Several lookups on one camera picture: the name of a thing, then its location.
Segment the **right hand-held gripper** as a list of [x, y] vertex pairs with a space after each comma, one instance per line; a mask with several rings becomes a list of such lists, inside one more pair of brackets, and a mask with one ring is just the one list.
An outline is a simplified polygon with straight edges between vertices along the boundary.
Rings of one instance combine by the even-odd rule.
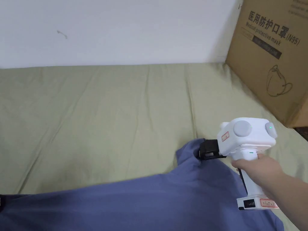
[[[231, 156], [233, 160], [253, 161], [259, 153], [264, 153], [276, 144], [277, 132], [269, 120], [261, 118], [236, 118], [223, 122], [216, 139], [205, 140], [198, 153], [203, 161]], [[278, 209], [277, 204], [265, 196], [263, 190], [239, 170], [247, 196], [238, 198], [240, 210]]]

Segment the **person's right hand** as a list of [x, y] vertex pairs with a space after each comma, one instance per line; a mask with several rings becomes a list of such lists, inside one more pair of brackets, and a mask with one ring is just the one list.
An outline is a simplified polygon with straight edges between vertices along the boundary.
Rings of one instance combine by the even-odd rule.
[[262, 188], [265, 195], [277, 203], [287, 200], [292, 189], [297, 187], [296, 178], [286, 175], [276, 160], [262, 154], [258, 154], [257, 159], [252, 161], [232, 161], [232, 166], [244, 170]]

